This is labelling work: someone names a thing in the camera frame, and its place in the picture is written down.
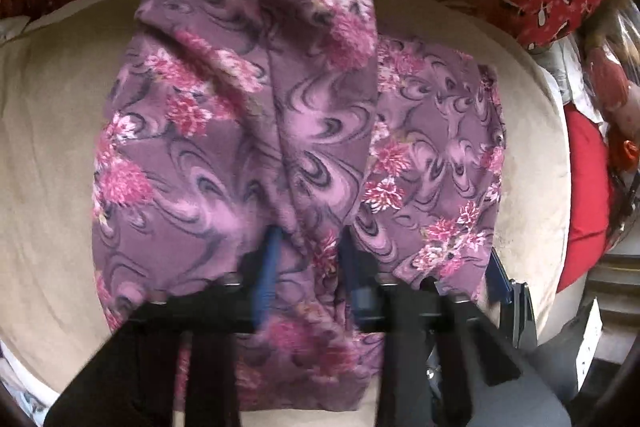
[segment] red cushion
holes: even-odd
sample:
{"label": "red cushion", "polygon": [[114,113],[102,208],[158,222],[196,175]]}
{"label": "red cushion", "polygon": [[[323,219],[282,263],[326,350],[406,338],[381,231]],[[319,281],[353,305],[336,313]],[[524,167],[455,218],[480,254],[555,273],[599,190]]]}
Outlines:
{"label": "red cushion", "polygon": [[607,146],[598,126],[575,105],[564,106],[571,162],[569,241],[558,291],[593,267],[602,256],[609,225]]}

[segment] white tag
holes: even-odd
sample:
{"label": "white tag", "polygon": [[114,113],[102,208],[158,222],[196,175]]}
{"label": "white tag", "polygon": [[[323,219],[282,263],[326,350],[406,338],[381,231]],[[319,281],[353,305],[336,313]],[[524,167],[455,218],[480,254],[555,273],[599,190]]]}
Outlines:
{"label": "white tag", "polygon": [[591,367],[593,361],[593,355],[596,353],[596,347],[598,341],[602,336],[602,319],[600,318],[600,307],[598,306],[598,300],[593,299],[593,306],[587,319],[587,327],[584,330],[584,337],[580,349],[578,350],[578,356],[575,359],[575,368],[578,376],[578,391],[584,384],[584,379],[587,378],[587,373]]}

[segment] purple floral fabric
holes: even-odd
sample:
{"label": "purple floral fabric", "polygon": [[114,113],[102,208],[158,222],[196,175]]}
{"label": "purple floral fabric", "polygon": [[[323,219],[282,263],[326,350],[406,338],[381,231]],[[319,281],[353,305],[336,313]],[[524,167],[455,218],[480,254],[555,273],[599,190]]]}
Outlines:
{"label": "purple floral fabric", "polygon": [[338,234],[352,226],[381,271],[475,293],[500,198],[495,75],[379,36],[373,0],[143,0],[136,19],[95,161],[110,327],[235,270],[278,224],[270,318],[238,337],[241,406],[356,408],[382,336],[351,324]]}

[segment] folded fabric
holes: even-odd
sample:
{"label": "folded fabric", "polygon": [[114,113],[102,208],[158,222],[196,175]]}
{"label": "folded fabric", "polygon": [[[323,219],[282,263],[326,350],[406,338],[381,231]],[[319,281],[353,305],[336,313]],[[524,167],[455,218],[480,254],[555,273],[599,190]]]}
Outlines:
{"label": "folded fabric", "polygon": [[372,0],[143,0],[136,18],[95,162],[107,320],[235,270],[277,224],[270,318],[238,338],[241,406],[354,409],[382,336],[351,324],[338,234],[380,271],[475,293],[501,190],[494,72],[379,36]]}
{"label": "folded fabric", "polygon": [[609,226],[607,146],[596,124],[573,104],[564,106],[571,150],[571,221],[558,291],[574,283],[604,254]]}

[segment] beige fabric surface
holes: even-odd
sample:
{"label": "beige fabric surface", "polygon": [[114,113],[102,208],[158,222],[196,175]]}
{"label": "beige fabric surface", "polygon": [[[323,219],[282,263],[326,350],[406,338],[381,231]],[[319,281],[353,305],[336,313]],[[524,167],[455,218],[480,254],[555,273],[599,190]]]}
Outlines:
{"label": "beige fabric surface", "polygon": [[[529,282],[541,327],[564,263],[570,181],[540,70],[507,35],[437,3],[375,1],[380,20],[497,67],[508,153],[495,242],[510,276]],[[102,0],[0,48],[0,338],[56,391],[108,334],[91,256],[93,145],[138,3]],[[340,424],[371,425],[372,396]],[[338,418],[287,414],[243,418],[256,425]]]}

